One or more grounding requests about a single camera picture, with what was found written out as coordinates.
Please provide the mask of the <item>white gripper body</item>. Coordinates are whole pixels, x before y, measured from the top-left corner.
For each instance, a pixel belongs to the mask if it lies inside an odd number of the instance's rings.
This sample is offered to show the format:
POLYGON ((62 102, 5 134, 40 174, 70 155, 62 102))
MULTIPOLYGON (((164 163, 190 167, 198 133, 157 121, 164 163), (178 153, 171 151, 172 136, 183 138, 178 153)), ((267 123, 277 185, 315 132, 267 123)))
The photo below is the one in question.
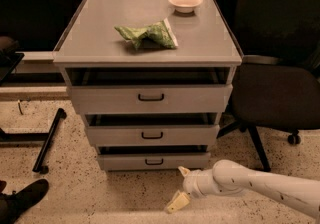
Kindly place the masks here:
POLYGON ((190 173, 184 177, 183 190, 191 198, 203 198, 208 195, 218 195, 220 189, 213 178, 213 170, 190 170, 190 173))

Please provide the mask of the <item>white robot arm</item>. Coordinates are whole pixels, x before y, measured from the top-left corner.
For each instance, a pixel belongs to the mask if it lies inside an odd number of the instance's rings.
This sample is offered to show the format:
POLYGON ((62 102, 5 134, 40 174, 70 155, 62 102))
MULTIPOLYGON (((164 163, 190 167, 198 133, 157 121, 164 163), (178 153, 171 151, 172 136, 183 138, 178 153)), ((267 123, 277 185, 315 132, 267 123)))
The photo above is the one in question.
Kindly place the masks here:
POLYGON ((251 190, 301 212, 320 223, 320 182, 246 168, 231 160, 219 160, 211 169, 178 167, 184 177, 183 190, 177 190, 165 207, 174 213, 192 198, 208 195, 230 196, 251 190))

